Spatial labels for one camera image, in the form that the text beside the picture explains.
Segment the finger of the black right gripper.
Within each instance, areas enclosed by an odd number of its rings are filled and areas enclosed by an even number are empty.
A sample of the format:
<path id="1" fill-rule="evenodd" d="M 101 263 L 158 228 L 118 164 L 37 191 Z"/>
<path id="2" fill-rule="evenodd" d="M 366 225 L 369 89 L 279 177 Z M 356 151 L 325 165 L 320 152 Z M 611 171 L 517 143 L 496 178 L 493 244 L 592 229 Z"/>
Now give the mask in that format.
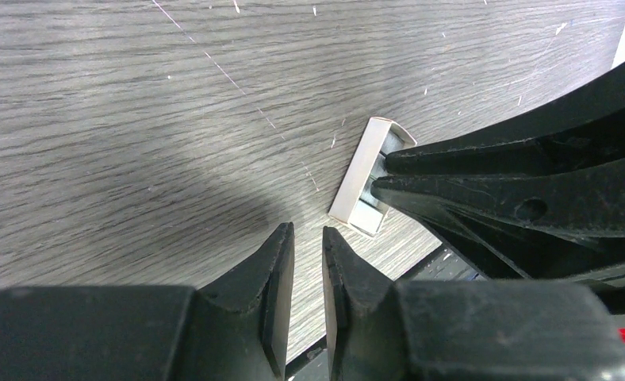
<path id="1" fill-rule="evenodd" d="M 625 238 L 625 158 L 536 177 L 390 176 L 372 193 L 421 217 L 442 206 L 552 235 Z"/>
<path id="2" fill-rule="evenodd" d="M 390 153 L 391 175 L 552 175 L 625 158 L 625 62 L 540 107 Z"/>

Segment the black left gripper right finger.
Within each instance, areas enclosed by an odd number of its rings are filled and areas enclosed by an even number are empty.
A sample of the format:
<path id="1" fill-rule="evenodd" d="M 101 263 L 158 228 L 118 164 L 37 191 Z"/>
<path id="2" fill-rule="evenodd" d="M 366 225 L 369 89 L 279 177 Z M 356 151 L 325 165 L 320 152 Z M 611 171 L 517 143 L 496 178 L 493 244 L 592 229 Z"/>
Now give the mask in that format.
<path id="1" fill-rule="evenodd" d="M 625 380 L 625 344 L 576 283 L 417 281 L 397 286 L 323 230 L 333 380 Z"/>

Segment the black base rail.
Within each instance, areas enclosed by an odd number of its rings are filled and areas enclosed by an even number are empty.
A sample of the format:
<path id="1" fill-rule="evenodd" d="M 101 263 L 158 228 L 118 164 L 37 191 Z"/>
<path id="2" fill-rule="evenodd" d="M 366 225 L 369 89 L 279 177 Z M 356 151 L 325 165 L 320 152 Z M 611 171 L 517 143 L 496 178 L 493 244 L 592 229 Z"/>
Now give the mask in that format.
<path id="1" fill-rule="evenodd" d="M 386 296 L 398 307 L 397 286 L 417 281 L 482 281 L 485 277 L 456 251 L 439 245 L 407 270 L 389 288 Z M 285 380 L 329 380 L 328 335 L 324 334 L 286 365 Z"/>

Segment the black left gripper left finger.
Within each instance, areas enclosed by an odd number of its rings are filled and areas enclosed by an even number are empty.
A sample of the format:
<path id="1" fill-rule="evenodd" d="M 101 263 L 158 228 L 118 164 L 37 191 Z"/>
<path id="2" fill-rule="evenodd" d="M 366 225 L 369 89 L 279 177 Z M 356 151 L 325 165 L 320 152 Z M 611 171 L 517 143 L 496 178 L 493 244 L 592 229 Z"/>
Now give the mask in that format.
<path id="1" fill-rule="evenodd" d="M 0 291 L 0 380 L 282 380 L 294 227 L 201 289 Z"/>

